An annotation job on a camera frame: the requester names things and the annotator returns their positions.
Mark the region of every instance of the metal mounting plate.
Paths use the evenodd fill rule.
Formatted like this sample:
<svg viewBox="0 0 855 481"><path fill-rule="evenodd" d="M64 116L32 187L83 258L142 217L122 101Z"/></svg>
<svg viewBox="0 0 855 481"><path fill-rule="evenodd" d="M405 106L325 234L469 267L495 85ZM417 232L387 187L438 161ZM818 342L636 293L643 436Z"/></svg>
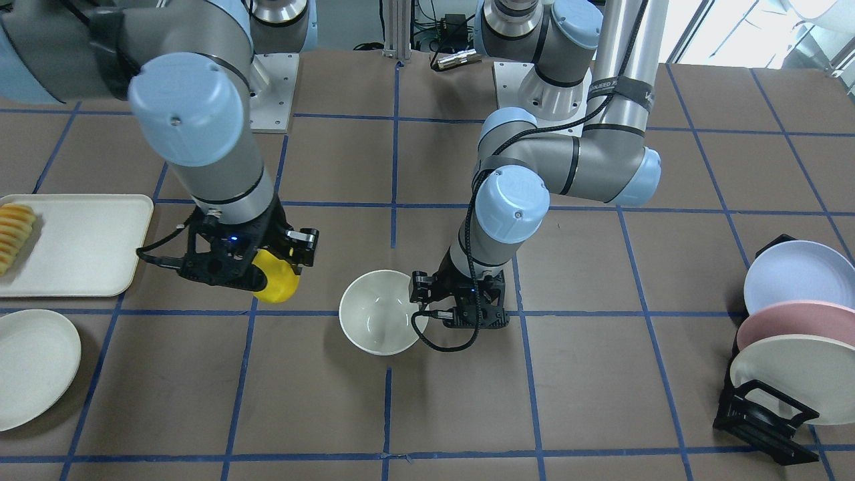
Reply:
<svg viewBox="0 0 855 481"><path fill-rule="evenodd" d="M270 83L261 91L250 93L252 132L287 134L294 100L294 86L297 85L300 55L296 53L256 55L256 62L260 62L267 70Z"/></svg>
<svg viewBox="0 0 855 481"><path fill-rule="evenodd" d="M492 65L493 78L496 81L496 100L498 101L498 107L500 109L504 107L521 107L525 109L524 105L520 105L519 100L519 90L520 85L522 84L522 79L526 77L528 71L534 67L533 63L522 63L522 62L494 62ZM588 91L588 87L591 85L591 70L585 73L585 79L582 81L583 92ZM585 116L585 105L581 105L579 109L573 114L569 119L563 121L547 121L545 119L538 119L538 127L551 127L553 125L560 125L567 122L572 122L578 119L581 119ZM570 130L558 130L557 134L571 135L574 137L579 137L582 134L582 125L578 127L571 128Z"/></svg>

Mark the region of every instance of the white bowl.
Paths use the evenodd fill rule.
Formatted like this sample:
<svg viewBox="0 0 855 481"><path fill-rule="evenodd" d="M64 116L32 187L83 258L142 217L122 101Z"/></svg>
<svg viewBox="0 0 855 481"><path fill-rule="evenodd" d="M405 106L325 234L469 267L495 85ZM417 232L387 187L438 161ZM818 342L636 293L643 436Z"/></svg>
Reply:
<svg viewBox="0 0 855 481"><path fill-rule="evenodd" d="M396 270L374 270L356 279L341 296L339 322L345 336L366 353L390 356L418 341L410 317L419 306L410 302L410 276ZM427 318L416 325L424 331Z"/></svg>

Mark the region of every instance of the dish rack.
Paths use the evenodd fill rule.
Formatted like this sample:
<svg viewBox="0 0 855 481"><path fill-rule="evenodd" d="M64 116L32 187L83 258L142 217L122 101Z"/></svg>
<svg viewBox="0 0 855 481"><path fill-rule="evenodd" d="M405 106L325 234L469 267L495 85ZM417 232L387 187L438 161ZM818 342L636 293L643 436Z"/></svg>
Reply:
<svg viewBox="0 0 855 481"><path fill-rule="evenodd" d="M795 241L789 235L780 235L764 248L760 249L755 258L772 246L783 242ZM806 421L816 419L820 413L804 403L796 401L789 395L769 386L757 379L741 384L738 388L730 381L730 367L739 353L734 339L734 345L728 369L724 374L724 389L718 398L718 412L712 426L718 430L730 433L754 448L771 456L772 460L782 466L817 462L819 455L793 440L796 430ZM777 400L786 403L798 414L790 419L782 418L766 407L747 399L749 393L759 389Z"/></svg>

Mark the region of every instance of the blue tape grid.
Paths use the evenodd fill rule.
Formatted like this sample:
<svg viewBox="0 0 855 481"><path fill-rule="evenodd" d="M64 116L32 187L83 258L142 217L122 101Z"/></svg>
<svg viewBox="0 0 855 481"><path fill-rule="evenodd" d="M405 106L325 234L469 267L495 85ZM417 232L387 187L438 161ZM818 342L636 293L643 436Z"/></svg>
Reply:
<svg viewBox="0 0 855 481"><path fill-rule="evenodd" d="M403 117L399 115L399 70L402 66L400 64L396 65L395 68L395 111L394 116L348 116L348 115L325 115L325 114L294 114L296 117L320 117L320 118L342 118L342 119L361 119L361 120L377 120L377 121L392 121L394 122L394 135L393 135L393 159L392 159L392 201L388 204L385 203L339 203L339 202L298 202L298 201L286 201L283 202L283 205L304 205L304 206L329 206L329 207L360 207L360 208L390 208L392 209L392 238L391 238L391 247L395 247L395 236L396 236L396 216L395 213L397 209L465 209L466 205L463 204L399 204L397 202L397 188L398 188L398 178L397 178L397 167L398 167L398 126L400 122L438 122L438 123L482 123L481 119L463 119L463 120L447 120L447 119L434 119L434 118L418 118L418 117ZM524 353L526 358L526 367L527 367L527 375L528 375L528 385L529 385L529 396L531 401L532 408L532 418L533 418L533 429L534 429L534 438L535 438L535 450L521 450L521 451L510 451L510 452L459 452L459 453L446 453L446 452L417 452L410 454L400 454L400 455L392 455L390 454L390 433L391 433L391 409L392 409L392 370L388 369L386 372L386 393L385 393L385 423L384 423L384 446L383 452L381 453L337 453L337 454L233 454L233 446L234 446L234 438L237 432L237 426L239 422L239 414L240 414L240 405L243 398L243 390L245 386L245 376L246 370L248 368L249 359L250 359L250 351L251 351L251 342L254 331L254 321L257 315L263 316L313 316L313 317L333 317L337 316L338 313L336 311L259 311L257 310L257 301L253 300L252 307L248 311L224 311L224 310L130 310L130 309L122 309L121 304L124 299L124 294L120 295L116 301L115 307L113 309L56 309L58 312L63 314L100 314L100 315L110 315L110 323L107 330L107 334L104 337L103 346L101 352L98 357L98 361L96 364L95 371L93 372L91 383L89 390L87 392L87 397L84 402L83 409L80 414L80 418L78 420L78 424L75 428L74 436L72 438L71 445L68 450L68 454L65 456L0 456L0 463L62 463L63 469L60 477L61 481L65 481L68 478L68 473L70 471L71 465L74 463L101 463L101 462L222 462L222 475L221 479L226 480L228 477L228 469L232 462L239 461L274 461L274 460L380 460L382 463L381 469L381 478L383 481L388 480L388 466L390 459L398 459L398 458L407 458L407 459L473 459L473 458L536 458L538 461L539 474L540 479L542 481L546 480L545 473L545 465L544 459L551 457L586 457L586 456L640 456L640 455L680 455L683 459L684 467L686 469L687 479L693 479L691 467L689 464L688 456L690 454L713 454L713 453L745 453L752 452L755 449L747 446L736 446L736 447L720 447L720 446L712 446L712 447L687 447L683 441L681 434L681 426L679 417L677 416L677 412L675 409L675 403L673 399L673 395L670 390L669 381L667 377L667 372L664 369L664 363L662 360L662 354L659 350L658 341L656 337L655 329L652 325L651 318L653 317L731 317L734 313L731 312L656 312L650 311L647 308L646 300L644 298L644 289L641 283L640 273L638 272L638 266L635 262L634 252L632 249L632 243L630 240L630 233L628 232L627 224L624 218L624 213L626 212L661 212L661 213L694 213L694 214L719 214L725 215L728 218L728 224L731 227L731 230L734 234L734 240L737 244L737 247L740 249L740 255L743 258L744 263L748 266L748 257L744 251L743 246L741 245L739 235L735 229L731 216L733 214L743 214L743 215L771 215L771 216L824 216L831 223L832 228L834 229L835 234L838 236L838 239L841 245L846 250L846 255L852 260L852 252L850 251L848 245L842 238L840 231L838 230L836 223L834 222L835 217L855 217L855 212L844 212L844 211L829 211L823 202L816 185L810 177L804 163L801 161L801 158L798 152L793 145L791 140L792 137L799 136L811 136L811 137L845 137L845 138L855 138L855 134L831 134L831 133L813 133L813 132L788 132L777 113L769 100L768 95L759 78L752 71L752 77L754 78L760 92L762 93L764 100L766 101L769 109L772 112L775 121L777 122L780 131L740 131L740 130L727 130L727 129L710 129L710 128L696 128L693 125L691 116L689 115L688 109L686 107L685 101L681 95L677 82L673 73L671 72L670 66L666 66L667 72L669 74L670 80L674 85L678 100L680 101L683 112L687 118L689 128L661 128L661 127L649 127L648 130L651 131L675 131L675 132L687 132L692 133L695 141L698 145L698 148L701 152L702 158L705 161L705 166L710 175L710 178L713 182L713 186L716 190L716 194L719 197L722 208L721 209L659 209L659 208L644 208L644 207L621 207L621 206L579 206L579 207L564 207L564 206L554 206L551 209L555 211L614 211L619 217L621 222L622 231L624 234L624 240L628 249L628 256L630 258L630 263L633 267L634 278L636 281L636 287L639 291L639 297L642 305L642 311L618 311L618 312L584 312L584 311L526 311L522 305L522 296L520 291L520 280L518 274L518 266L516 262L516 258L513 259L513 268L514 268L514 278L516 281L516 298L517 304L519 308L515 312L510 312L511 315L515 315L520 317L521 325L522 325L522 337L524 343ZM72 110L27 110L27 109L0 109L0 113L25 113L25 114L49 114L49 115L65 115L69 116L68 122L65 128L58 139L55 148L53 149L50 157L47 160L44 169L39 176L36 186L33 189L33 193L37 193L40 189L41 185L44 183L44 179L48 175L50 171L50 167L53 165L54 160L58 152L62 147L63 141L68 136L68 132L74 122L74 119L77 116L130 116L130 112L122 112L122 111L99 111L99 110L82 110L81 103L77 103ZM817 198L819 205L821 206L822 211L735 211L730 210L723 198L721 190L717 185L717 181L715 175L712 171L709 160L707 159L704 151L704 147L700 141L698 136L699 133L717 133L717 134L744 134L744 135L782 135L787 140L790 149L793 152L793 155L796 159L796 162L799 164L799 167L802 169L803 174L805 175L805 179L808 181L812 192ZM287 136L283 139L283 145L280 153L280 162L279 167L276 172L275 182L277 190L279 188L282 171L285 165L286 159L286 150L287 150ZM154 192L154 200L159 204L191 204L190 200L186 199L159 199L160 190L162 188L162 184L166 175L166 164L161 171L161 174L158 178L155 192ZM6 312L14 312L20 310L20 308L13 307L0 307L0 313ZM246 346L244 352L244 358L241 365L241 372L239 378L239 386L237 393L235 395L235 403L233 408L233 416L232 423L230 425L229 436L227 441L227 450L225 454L222 455L182 455L182 456L167 456L167 455L159 455L159 454L139 454L139 455L78 455L76 454L76 449L80 443L80 438L82 436L82 432L86 423L86 417L89 413L89 408L91 406L92 397L94 396L98 380L101 375L101 370L103 368L103 362L106 358L106 355L109 350L110 340L112 339L113 332L115 330L115 325L117 319L121 315L151 315L151 316L248 316L249 322L247 326L247 338L246 338ZM538 316L562 316L562 317L605 317L605 316L618 316L618 317L644 317L647 323L648 332L651 337L652 346L654 349L654 353L656 354L657 363L659 366L660 374L663 379L663 386L666 392L666 396L669 401L669 409L671 411L672 419L675 424L675 433L677 435L678 447L676 448L643 448L643 449L573 449L573 450L544 450L542 447L542 441L540 439L540 417L537 409L537 395L534 387L534 372L531 362L531 350L528 341L528 324L526 317L538 317ZM855 452L855 444L822 444L819 439L816 430L811 427L811 434L814 437L815 444L813 446L809 446L809 448L813 448L816 450L821 457L823 462L823 466L828 474L829 481L835 481L834 473L828 463L828 457L826 453L828 452Z"/></svg>

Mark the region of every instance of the white tray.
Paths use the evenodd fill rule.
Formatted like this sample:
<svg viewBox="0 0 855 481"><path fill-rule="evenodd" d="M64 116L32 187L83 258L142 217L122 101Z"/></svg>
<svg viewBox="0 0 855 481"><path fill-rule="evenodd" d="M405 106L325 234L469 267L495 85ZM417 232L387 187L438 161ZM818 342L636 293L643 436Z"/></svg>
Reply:
<svg viewBox="0 0 855 481"><path fill-rule="evenodd" d="M131 285L154 205L144 195L7 195L0 205L32 207L37 220L0 297L109 297Z"/></svg>

